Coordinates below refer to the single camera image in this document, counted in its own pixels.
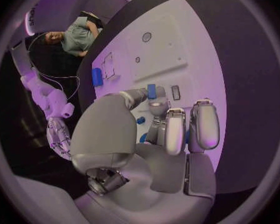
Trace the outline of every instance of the person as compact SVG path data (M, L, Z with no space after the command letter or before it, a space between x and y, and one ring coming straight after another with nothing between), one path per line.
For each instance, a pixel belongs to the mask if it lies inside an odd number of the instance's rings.
M66 31L48 32L44 40L46 44L61 42L65 52L84 57L102 29L102 22L98 18L82 12Z

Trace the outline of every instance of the circular button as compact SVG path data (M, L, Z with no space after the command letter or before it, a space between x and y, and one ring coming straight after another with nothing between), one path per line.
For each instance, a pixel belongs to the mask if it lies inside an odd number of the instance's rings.
M143 42L148 42L150 39L151 39L151 33L150 32L144 33L144 35L142 37L142 41Z

